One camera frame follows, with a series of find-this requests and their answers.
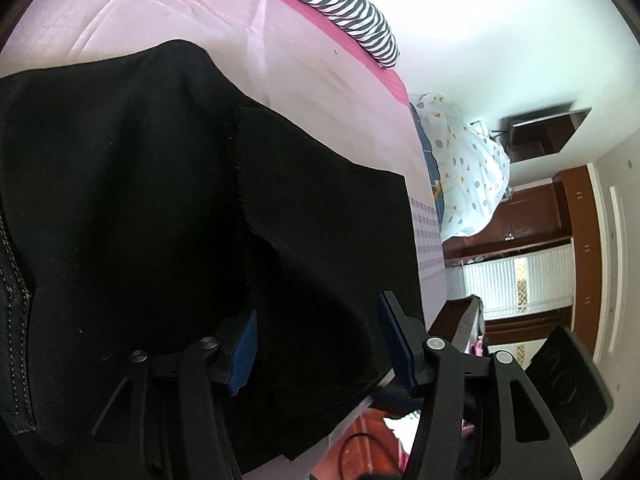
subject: pink fabric edge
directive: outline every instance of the pink fabric edge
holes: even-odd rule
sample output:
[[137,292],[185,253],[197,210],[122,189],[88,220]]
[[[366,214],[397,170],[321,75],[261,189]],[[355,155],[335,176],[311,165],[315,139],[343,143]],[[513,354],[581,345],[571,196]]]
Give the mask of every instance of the pink fabric edge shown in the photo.
[[382,68],[356,40],[343,32],[340,27],[334,25],[322,12],[298,0],[280,1],[306,18],[329,38],[334,40],[335,43],[350,54],[351,57],[362,63],[399,103],[407,107],[409,106],[409,96],[406,88],[395,70]]

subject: pocket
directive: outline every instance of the pocket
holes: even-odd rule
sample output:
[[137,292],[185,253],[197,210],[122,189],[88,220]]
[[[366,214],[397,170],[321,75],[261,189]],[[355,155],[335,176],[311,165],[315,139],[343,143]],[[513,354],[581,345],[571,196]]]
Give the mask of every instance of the pocket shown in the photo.
[[30,311],[31,294],[0,211],[0,414],[12,434],[34,430],[27,370]]

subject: white wall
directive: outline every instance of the white wall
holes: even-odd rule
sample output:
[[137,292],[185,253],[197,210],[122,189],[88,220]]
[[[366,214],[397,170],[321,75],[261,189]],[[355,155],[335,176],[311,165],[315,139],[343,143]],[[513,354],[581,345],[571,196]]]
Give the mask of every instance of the white wall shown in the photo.
[[594,161],[636,129],[640,46],[610,0],[371,1],[398,38],[410,93],[445,94],[490,126],[562,102],[592,107],[561,153],[513,164],[513,185]]
[[[640,421],[640,130],[595,166],[606,213],[601,231],[609,234],[606,272],[610,283],[607,319],[600,327],[604,341],[598,368],[615,404],[609,418],[574,447],[584,480],[600,480]],[[612,200],[611,187],[616,202]],[[618,227],[620,221],[616,221],[618,214],[623,230]],[[616,319],[620,322],[619,331],[612,346]]]

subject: black cable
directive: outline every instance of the black cable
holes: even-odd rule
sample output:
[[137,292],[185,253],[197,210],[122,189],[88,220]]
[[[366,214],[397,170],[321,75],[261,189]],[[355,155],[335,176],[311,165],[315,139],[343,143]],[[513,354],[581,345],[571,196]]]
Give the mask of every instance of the black cable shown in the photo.
[[344,452],[347,449],[347,444],[350,443],[350,441],[354,438],[358,438],[361,436],[370,438],[373,442],[378,444],[378,446],[380,446],[380,449],[382,449],[386,457],[389,459],[389,462],[391,462],[392,465],[396,468],[396,472],[400,476],[402,476],[402,471],[400,471],[400,468],[397,466],[396,460],[394,459],[393,455],[391,455],[391,452],[385,447],[384,444],[382,444],[382,441],[378,437],[370,433],[353,433],[352,435],[348,436],[347,440],[344,441],[342,447],[340,448],[340,453],[338,453],[338,475],[340,475],[340,480],[344,480],[344,473],[342,472],[342,460],[344,459]]

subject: metal screw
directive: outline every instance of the metal screw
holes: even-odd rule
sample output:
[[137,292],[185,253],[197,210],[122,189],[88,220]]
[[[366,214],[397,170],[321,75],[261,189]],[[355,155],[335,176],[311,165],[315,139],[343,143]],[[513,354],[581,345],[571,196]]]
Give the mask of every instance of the metal screw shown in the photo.
[[214,348],[217,348],[217,346],[220,345],[220,342],[212,336],[207,336],[207,337],[203,337],[200,340],[200,347],[204,348],[205,350],[213,350]]
[[439,337],[430,337],[427,340],[427,346],[433,350],[442,350],[445,347],[444,341]]
[[504,350],[500,350],[495,358],[498,359],[502,364],[508,365],[513,361],[513,356],[509,352],[505,352]]
[[148,357],[148,354],[144,350],[136,350],[131,354],[131,361],[134,363],[141,363]]

